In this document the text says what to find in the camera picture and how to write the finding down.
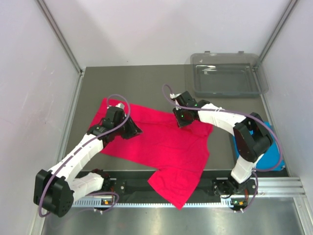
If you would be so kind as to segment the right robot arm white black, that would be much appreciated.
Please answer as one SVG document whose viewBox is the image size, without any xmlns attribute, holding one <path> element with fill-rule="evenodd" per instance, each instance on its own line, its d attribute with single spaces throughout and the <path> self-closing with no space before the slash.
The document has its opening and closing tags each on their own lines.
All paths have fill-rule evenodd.
<svg viewBox="0 0 313 235">
<path fill-rule="evenodd" d="M 187 107 L 173 109 L 179 127 L 197 120 L 223 129 L 234 137 L 239 157 L 228 178 L 228 188 L 232 193 L 241 193 L 252 170 L 273 144 L 273 138 L 260 116 L 257 113 L 251 113 L 250 117 L 228 113 L 205 100 L 196 102 L 189 98 L 185 102 L 176 97 L 173 101 L 176 105 Z"/>
</svg>

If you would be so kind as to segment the red t shirt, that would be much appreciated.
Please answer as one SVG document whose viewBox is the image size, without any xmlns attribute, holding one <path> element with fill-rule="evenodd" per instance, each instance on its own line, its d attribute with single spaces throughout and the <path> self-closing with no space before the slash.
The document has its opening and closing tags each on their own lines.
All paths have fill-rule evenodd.
<svg viewBox="0 0 313 235">
<path fill-rule="evenodd" d="M 143 131 L 124 140 L 120 136 L 101 153 L 172 173 L 201 176 L 209 158 L 207 142 L 213 131 L 211 124 L 195 121 L 179 128 L 174 114 L 131 104 L 125 108 Z M 165 198 L 181 210 L 190 196 Z"/>
</svg>

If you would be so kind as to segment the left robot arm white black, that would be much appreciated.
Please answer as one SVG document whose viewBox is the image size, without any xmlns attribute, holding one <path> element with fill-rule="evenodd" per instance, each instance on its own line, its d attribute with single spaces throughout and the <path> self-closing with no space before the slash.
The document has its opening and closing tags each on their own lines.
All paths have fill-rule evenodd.
<svg viewBox="0 0 313 235">
<path fill-rule="evenodd" d="M 115 137 L 128 140 L 142 134 L 142 130 L 130 117 L 109 123 L 103 118 L 100 123 L 89 128 L 77 146 L 60 162 L 49 170 L 40 170 L 35 177 L 33 201 L 39 207 L 39 216 L 45 217 L 43 210 L 63 217 L 77 200 L 94 192 L 106 194 L 111 183 L 108 174 L 96 169 L 77 178 L 78 173 Z"/>
</svg>

